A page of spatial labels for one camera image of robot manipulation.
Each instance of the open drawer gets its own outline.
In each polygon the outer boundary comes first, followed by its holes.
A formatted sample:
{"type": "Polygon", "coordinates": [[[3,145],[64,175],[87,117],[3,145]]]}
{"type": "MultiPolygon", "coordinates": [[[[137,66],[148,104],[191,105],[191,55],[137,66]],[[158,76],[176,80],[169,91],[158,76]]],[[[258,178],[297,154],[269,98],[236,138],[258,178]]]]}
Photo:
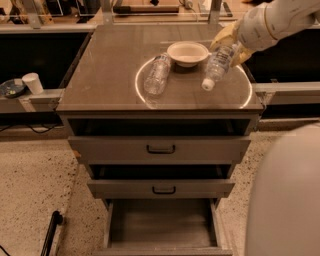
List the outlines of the open drawer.
{"type": "Polygon", "coordinates": [[[114,200],[101,255],[232,255],[221,248],[209,199],[114,200]]]}
{"type": "Polygon", "coordinates": [[[89,164],[235,164],[250,144],[247,136],[74,136],[69,142],[89,164]]]}
{"type": "Polygon", "coordinates": [[[95,198],[224,198],[234,183],[227,166],[91,165],[88,186],[95,198]]]}
{"type": "Polygon", "coordinates": [[[234,183],[230,180],[90,180],[95,198],[224,198],[234,183]]]}

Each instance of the cabinet top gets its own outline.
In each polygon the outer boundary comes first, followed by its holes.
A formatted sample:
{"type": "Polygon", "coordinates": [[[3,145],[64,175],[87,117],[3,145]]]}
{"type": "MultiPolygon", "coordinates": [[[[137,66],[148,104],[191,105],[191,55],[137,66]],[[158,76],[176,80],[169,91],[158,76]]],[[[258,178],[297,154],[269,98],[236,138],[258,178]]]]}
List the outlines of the cabinet top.
{"type": "Polygon", "coordinates": [[[57,111],[252,110],[262,105],[240,66],[230,68],[210,92],[201,88],[206,61],[172,65],[157,105],[145,102],[143,81],[151,60],[177,41],[209,47],[217,25],[99,26],[67,86],[57,111]]]}

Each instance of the white bowl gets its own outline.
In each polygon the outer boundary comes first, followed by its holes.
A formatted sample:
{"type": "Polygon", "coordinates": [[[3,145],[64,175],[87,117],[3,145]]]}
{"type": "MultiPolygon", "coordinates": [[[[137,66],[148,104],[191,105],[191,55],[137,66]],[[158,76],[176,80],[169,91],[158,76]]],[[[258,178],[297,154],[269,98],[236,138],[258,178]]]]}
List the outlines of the white bowl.
{"type": "Polygon", "coordinates": [[[209,55],[209,51],[204,45],[189,41],[181,41],[170,45],[167,53],[171,59],[182,67],[193,67],[209,55]]]}

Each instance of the bottle cap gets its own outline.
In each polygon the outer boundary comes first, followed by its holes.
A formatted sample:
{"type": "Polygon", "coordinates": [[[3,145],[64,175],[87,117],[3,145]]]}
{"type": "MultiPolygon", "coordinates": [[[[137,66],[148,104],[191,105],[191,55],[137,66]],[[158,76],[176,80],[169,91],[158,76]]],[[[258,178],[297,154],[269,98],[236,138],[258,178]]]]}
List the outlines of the bottle cap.
{"type": "Polygon", "coordinates": [[[202,88],[206,91],[211,91],[213,87],[215,86],[215,82],[211,79],[205,78],[202,82],[202,88]]]}

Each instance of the drawer front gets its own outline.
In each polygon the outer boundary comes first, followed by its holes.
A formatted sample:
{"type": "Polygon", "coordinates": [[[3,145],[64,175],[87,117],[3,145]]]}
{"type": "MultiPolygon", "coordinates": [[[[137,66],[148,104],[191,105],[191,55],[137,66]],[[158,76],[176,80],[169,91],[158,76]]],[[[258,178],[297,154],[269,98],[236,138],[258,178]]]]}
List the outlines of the drawer front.
{"type": "Polygon", "coordinates": [[[90,180],[95,198],[222,198],[228,197],[230,180],[90,180]]]}
{"type": "Polygon", "coordinates": [[[80,162],[89,164],[235,164],[248,137],[70,137],[80,162]]]}

